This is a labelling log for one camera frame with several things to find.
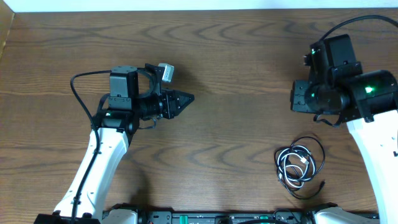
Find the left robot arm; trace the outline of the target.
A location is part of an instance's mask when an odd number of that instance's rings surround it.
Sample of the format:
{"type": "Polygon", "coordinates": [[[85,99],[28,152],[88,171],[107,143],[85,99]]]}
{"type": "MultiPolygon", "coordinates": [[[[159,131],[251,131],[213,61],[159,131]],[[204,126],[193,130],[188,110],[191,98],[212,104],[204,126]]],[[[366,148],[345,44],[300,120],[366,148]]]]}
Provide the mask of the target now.
{"type": "Polygon", "coordinates": [[[99,101],[89,144],[76,176],[52,214],[36,223],[146,223],[134,208],[105,211],[105,200],[121,159],[141,121],[173,119],[195,99],[193,94],[162,88],[174,67],[167,63],[142,68],[117,66],[107,71],[109,93],[99,101]]]}

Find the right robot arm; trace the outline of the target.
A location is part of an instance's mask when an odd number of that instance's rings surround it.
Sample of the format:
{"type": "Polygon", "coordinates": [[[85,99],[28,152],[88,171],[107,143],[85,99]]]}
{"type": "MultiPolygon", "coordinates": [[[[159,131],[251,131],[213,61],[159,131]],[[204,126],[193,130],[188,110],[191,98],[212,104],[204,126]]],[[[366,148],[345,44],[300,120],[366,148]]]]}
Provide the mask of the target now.
{"type": "Polygon", "coordinates": [[[364,73],[349,35],[310,45],[308,80],[296,80],[290,109],[337,115],[354,138],[376,197],[380,223],[397,223],[397,80],[387,70],[364,73]]]}

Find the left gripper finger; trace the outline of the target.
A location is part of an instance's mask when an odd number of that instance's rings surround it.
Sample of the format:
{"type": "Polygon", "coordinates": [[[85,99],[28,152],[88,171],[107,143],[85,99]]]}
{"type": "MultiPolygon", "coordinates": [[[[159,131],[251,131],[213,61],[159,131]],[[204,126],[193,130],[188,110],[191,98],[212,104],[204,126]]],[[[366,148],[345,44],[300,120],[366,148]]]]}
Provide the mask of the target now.
{"type": "Polygon", "coordinates": [[[194,95],[191,93],[186,93],[183,91],[175,90],[175,99],[177,101],[193,101],[195,99],[194,95]]]}
{"type": "Polygon", "coordinates": [[[188,99],[188,100],[179,99],[178,101],[176,101],[174,116],[178,116],[192,102],[193,99],[188,99]]]}

